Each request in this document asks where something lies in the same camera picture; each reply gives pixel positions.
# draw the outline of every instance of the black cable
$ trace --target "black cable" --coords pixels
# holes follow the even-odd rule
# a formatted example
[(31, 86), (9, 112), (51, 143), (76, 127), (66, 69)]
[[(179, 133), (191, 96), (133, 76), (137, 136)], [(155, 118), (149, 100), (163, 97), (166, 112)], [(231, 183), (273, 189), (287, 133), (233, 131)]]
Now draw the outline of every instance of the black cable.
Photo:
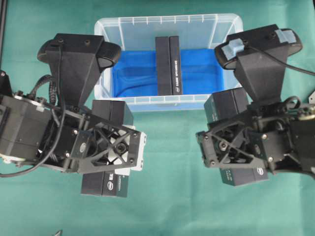
[(0, 177), (15, 177), (15, 176), (21, 176), (24, 174), (27, 174), (29, 172), (32, 172), (34, 170), (36, 170), (41, 164), (43, 164), (45, 161), (47, 161), (47, 159), (51, 156), (51, 154), (54, 153), (55, 148), (57, 147), (57, 144), (59, 142), (60, 139), (60, 135), (63, 129), (63, 122), (64, 122), (64, 117), (65, 117), (65, 101), (64, 101), (64, 97), (63, 97), (63, 91), (62, 91), (62, 80), (61, 80), (61, 61), (62, 61), (62, 45), (59, 45), (59, 65), (58, 65), (58, 79), (57, 79), (57, 96), (58, 96), (58, 100), (60, 101), (60, 108), (61, 108), (61, 120), (60, 120), (60, 126), (57, 130), (57, 134), (54, 140), (54, 143), (52, 145), (52, 147), (50, 148), (50, 150), (45, 154), (45, 157), (43, 157), (41, 159), (40, 162), (38, 162), (36, 165), (34, 165), (31, 168), (28, 168), (26, 170), (23, 171), (19, 171), (19, 172), (15, 172), (15, 173), (11, 173), (11, 174), (0, 174)]
[(297, 96), (291, 96), (288, 97), (285, 101), (283, 101), (283, 104), (285, 105), (285, 107), (287, 107), (291, 102), (293, 102), (294, 100), (297, 100), (295, 106), (293, 109), (297, 109), (301, 106), (301, 100), (299, 97)]
[(49, 83), (49, 103), (55, 105), (56, 104), (56, 83), (51, 81)]
[(40, 79), (36, 82), (35, 86), (33, 87), (33, 89), (31, 90), (30, 94), (33, 94), (36, 96), (36, 92), (37, 90), (44, 85), (45, 83), (51, 82), (51, 81), (55, 81), (55, 79), (51, 76), (51, 75), (43, 75), (42, 77), (40, 77)]
[(31, 90), (30, 95), (35, 98), (37, 90), (44, 84), (49, 82), (49, 103), (55, 105), (56, 103), (56, 82), (55, 78), (51, 75), (44, 75), (35, 84), (34, 88)]
[(296, 70), (296, 71), (299, 71), (299, 72), (302, 72), (302, 73), (305, 73), (305, 74), (309, 74), (309, 75), (313, 75), (315, 76), (315, 72), (312, 72), (312, 71), (309, 71), (309, 70), (305, 70), (305, 69), (302, 69), (302, 68), (299, 68), (299, 67), (295, 67), (293, 65), (289, 65), (289, 64), (286, 64), (284, 63), (283, 61), (277, 59), (276, 57), (270, 55), (269, 53), (265, 52), (265, 51), (262, 51), (258, 48), (254, 48), (252, 46), (248, 46), (247, 48), (250, 48), (250, 49), (253, 49), (257, 52), (260, 52), (261, 54), (265, 55), (266, 57), (270, 58), (271, 60), (277, 62), (278, 64), (284, 66), (284, 67), (287, 67), (289, 69), (292, 69), (292, 70)]

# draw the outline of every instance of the screw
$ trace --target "screw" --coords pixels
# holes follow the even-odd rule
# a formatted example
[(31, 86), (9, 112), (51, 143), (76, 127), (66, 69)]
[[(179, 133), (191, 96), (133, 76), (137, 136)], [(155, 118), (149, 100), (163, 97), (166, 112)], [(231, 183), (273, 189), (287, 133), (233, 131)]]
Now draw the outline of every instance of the screw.
[(127, 147), (124, 143), (118, 144), (116, 148), (119, 154), (122, 154), (127, 150)]
[(274, 37), (276, 37), (276, 33), (272, 32), (272, 33), (270, 34), (270, 36), (271, 36), (272, 38), (274, 38)]
[(225, 142), (221, 141), (221, 142), (219, 143), (219, 148), (220, 148), (221, 151), (226, 151), (226, 149), (227, 149), (227, 144), (226, 144)]

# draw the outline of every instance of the green table surface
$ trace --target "green table surface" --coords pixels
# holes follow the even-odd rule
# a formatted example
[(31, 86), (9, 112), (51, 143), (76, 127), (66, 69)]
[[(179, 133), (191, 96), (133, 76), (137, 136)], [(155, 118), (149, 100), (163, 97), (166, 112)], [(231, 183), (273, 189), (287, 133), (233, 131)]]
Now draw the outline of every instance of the green table surface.
[[(57, 32), (94, 33), (103, 17), (235, 13), (244, 30), (269, 24), (292, 28), (304, 49), (288, 63), (315, 71), (312, 0), (9, 0), (1, 68), (14, 90), (30, 91), (50, 73), (36, 59)], [(286, 71), (283, 98), (306, 100), (315, 79)], [(47, 96), (47, 87), (39, 95)], [(92, 94), (87, 102), (91, 104)], [(81, 175), (39, 168), (0, 179), (0, 235), (314, 235), (315, 181), (298, 174), (269, 175), (259, 184), (232, 187), (206, 169), (195, 139), (206, 129), (203, 111), (134, 114), (148, 135), (145, 165), (131, 172), (128, 198), (80, 195)], [(17, 169), (0, 164), (2, 173)]]

